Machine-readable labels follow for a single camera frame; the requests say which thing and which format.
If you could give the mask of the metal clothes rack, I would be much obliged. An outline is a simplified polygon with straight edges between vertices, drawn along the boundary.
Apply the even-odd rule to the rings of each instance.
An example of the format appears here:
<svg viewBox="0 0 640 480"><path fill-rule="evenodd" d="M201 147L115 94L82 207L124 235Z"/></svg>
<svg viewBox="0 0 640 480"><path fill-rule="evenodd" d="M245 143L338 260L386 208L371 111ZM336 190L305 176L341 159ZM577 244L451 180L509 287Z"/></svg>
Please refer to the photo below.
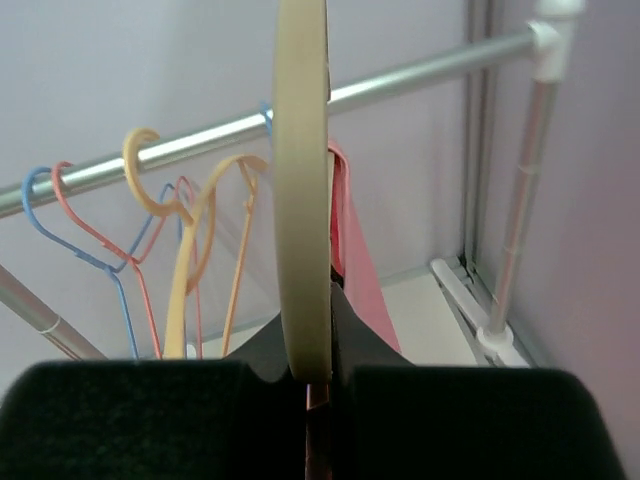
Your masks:
<svg viewBox="0 0 640 480"><path fill-rule="evenodd" d="M536 20L526 31L482 40L468 46L450 49L418 63L382 73L337 88L331 92L329 112L342 113L360 105L408 93L427 84L437 84L486 67L531 55L535 58L534 78L560 81L570 55L570 44L577 19L585 9L585 1L538 1ZM177 164L188 158L212 152L262 135L265 121L261 114L249 114L192 133L151 142L142 150L141 170ZM124 161L120 154L68 167L62 183L69 196L85 193L124 179ZM26 185L28 208L56 201L54 184L35 174ZM22 184L1 189L1 219L24 211ZM32 327L53 327L62 318L1 265L1 302ZM46 337L72 359L104 359L87 339L71 328L68 340L45 333Z"/></svg>

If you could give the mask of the blue hanger holding orange shirt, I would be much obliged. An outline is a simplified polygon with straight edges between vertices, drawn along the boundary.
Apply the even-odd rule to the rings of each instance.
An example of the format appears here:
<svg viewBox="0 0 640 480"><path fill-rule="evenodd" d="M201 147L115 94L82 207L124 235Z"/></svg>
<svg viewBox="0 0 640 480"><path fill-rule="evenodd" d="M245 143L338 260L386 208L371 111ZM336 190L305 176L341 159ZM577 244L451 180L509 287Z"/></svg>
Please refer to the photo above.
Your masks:
<svg viewBox="0 0 640 480"><path fill-rule="evenodd" d="M262 103L260 105L259 111L260 111L260 114L261 114L261 116L262 116L262 118L264 120L267 136L268 136L269 139L272 139L272 135L273 135L273 133L272 133L272 130L273 130L273 127L272 127L272 116L273 116L272 110L271 110L271 108L270 108L270 106L268 104Z"/></svg>

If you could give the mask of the blue wire hanger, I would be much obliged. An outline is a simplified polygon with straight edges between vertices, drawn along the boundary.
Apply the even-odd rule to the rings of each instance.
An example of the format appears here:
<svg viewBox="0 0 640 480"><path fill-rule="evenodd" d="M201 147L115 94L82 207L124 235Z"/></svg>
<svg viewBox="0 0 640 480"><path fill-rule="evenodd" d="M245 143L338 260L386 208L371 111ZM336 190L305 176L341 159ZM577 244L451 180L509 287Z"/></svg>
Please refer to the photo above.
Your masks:
<svg viewBox="0 0 640 480"><path fill-rule="evenodd" d="M20 200L21 204L24 208L24 213L26 214L28 222L31 224L34 229L43 235L46 239L52 241L55 245L63 248L64 250L70 252L74 258L79 261L85 263L86 265L92 267L93 269L103 273L105 277L108 279L110 285L115 288L117 302L119 303L120 313L122 314L126 336L129 341L129 346L131 348L132 354L132 344L130 340L131 333L129 328L127 328L125 319L122 313L122 300L120 300L120 296L117 291L117 287L114 282L108 277L104 270L101 270L98 267L98 262L101 263L100 266L106 266L105 264L118 266L121 262L113 253L110 253L104 247L101 246L100 242L93 237L91 237L88 233L84 232L77 226L69 217L66 215L60 204L58 203L55 194L54 194L54 205L59 207L62 212L62 219L64 221L68 220L70 222L70 228L73 233L78 233L80 238L76 241L72 240L69 234L57 233L53 227L48 227L44 221L39 218L39 215L35 212L34 202L32 201L32 197L35 195L34 187L35 183L38 180L51 180L51 169L54 167L49 166L38 166L31 169L26 175L25 178L21 181L20 185ZM88 224L90 221L83 218L82 215L77 211L78 205L71 202L68 199L69 205L73 208L73 210ZM123 234L125 240L118 241L116 239L112 239L107 233L102 233L106 235L111 241L116 243L119 247L127 250L134 241L134 238L139 233L141 226L145 223L145 220L149 214L144 212L137 212L134 214L134 220L131 225L125 226L125 233ZM141 242L140 246L136 250L136 256L140 255L143 252L144 247L146 246L148 240L150 239L151 233L162 220L161 218L154 217L151 226L149 227L144 240ZM175 248L178 246L178 241L182 239L182 233L184 229L183 221L178 219L176 215L172 215L166 219L164 227L155 242L153 249L150 254L144 261L142 265L140 265L141 271L144 275L145 282L147 285L147 289L149 292L151 305L153 309L153 314L155 317L156 326L158 329L158 335L160 340L162 340L162 333L160 332L160 315L166 312L166 308L160 305L160 296L166 294L169 289L168 285L168 273L161 268L160 261L162 260L162 255L165 253L173 253ZM122 286L124 287L124 293L126 295L126 302L128 304L128 310L131 317L131 322L133 324L133 333L135 334L136 346L138 350L138 358L133 357L135 359L140 359L142 357L149 357L153 359L156 358L154 353L154 348L152 345L152 340L150 336L150 330L148 326L148 321L146 317L145 307L143 304L143 300L141 298L140 289L138 285L137 278L130 267L125 267L118 275Z"/></svg>

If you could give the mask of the beige wooden hanger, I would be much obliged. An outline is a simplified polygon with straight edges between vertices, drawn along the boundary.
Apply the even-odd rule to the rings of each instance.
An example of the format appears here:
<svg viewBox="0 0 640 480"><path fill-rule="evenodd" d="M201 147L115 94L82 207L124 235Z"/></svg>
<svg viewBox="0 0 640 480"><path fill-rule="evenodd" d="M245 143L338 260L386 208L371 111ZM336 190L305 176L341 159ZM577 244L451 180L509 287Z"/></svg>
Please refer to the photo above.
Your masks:
<svg viewBox="0 0 640 480"><path fill-rule="evenodd" d="M239 154L227 157L213 169L190 208L186 207L179 199L159 203L148 195L140 181L138 172L140 147L158 138L158 133L150 128L133 130L125 137L122 158L126 182L138 203L155 217L164 219L172 214L177 214L184 223L168 302L163 349L165 359L184 359L186 357L186 302L192 290L199 285L212 252L218 182L227 170L236 166L248 188L249 197L244 203L246 209L244 230L223 329L221 354L226 355L229 351L231 331L244 272L248 238L258 193L259 175L267 170L268 163L256 155Z"/></svg>

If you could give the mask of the pink t shirt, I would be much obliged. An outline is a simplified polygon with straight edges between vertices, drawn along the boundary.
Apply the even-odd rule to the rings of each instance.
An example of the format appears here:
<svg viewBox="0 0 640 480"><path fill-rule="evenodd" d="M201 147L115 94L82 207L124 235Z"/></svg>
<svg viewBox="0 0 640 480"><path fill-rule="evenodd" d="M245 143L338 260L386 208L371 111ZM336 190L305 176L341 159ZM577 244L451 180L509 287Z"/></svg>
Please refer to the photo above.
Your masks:
<svg viewBox="0 0 640 480"><path fill-rule="evenodd" d="M328 146L331 175L330 239L331 278L341 286L358 318L355 339L347 345L356 350L355 362L385 365L403 362L399 340L389 315L376 269L352 198L350 168L346 154L331 141ZM329 387L307 387L306 459L307 479L330 479Z"/></svg>

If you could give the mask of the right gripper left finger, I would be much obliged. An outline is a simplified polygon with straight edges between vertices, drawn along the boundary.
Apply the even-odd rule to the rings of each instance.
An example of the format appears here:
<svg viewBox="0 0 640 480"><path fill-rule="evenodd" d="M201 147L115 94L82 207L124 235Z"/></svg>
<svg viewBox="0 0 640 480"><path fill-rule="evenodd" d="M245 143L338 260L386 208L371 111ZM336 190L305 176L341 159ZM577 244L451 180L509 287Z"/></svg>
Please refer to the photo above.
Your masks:
<svg viewBox="0 0 640 480"><path fill-rule="evenodd" d="M43 362L1 406L5 479L300 479L305 386L273 319L221 360Z"/></svg>

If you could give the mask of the beige hanger holding pink shirt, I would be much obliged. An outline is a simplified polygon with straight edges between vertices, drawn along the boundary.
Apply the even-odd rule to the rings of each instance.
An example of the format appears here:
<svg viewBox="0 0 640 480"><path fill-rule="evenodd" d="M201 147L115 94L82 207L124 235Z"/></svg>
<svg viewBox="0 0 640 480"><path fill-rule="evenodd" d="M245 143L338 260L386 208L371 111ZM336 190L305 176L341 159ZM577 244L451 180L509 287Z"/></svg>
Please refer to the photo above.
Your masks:
<svg viewBox="0 0 640 480"><path fill-rule="evenodd" d="M331 377L327 7L278 6L272 95L275 246L281 322L298 381Z"/></svg>

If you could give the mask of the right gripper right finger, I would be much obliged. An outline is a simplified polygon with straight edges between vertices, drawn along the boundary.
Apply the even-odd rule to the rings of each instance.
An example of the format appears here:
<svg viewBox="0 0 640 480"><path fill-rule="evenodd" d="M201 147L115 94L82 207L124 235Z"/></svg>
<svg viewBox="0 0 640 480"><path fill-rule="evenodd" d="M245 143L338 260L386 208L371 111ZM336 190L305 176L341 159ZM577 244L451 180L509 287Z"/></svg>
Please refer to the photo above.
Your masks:
<svg viewBox="0 0 640 480"><path fill-rule="evenodd" d="M337 479L621 479L597 403L562 370L417 366L331 289Z"/></svg>

